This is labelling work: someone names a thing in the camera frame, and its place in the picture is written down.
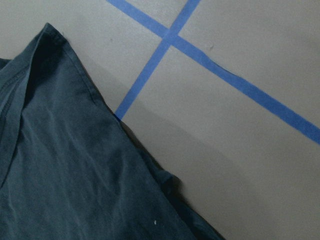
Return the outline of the black graphic t-shirt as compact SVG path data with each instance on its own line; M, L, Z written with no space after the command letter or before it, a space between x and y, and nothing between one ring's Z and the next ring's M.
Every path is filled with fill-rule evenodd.
M0 61L3 240L219 240L49 23Z

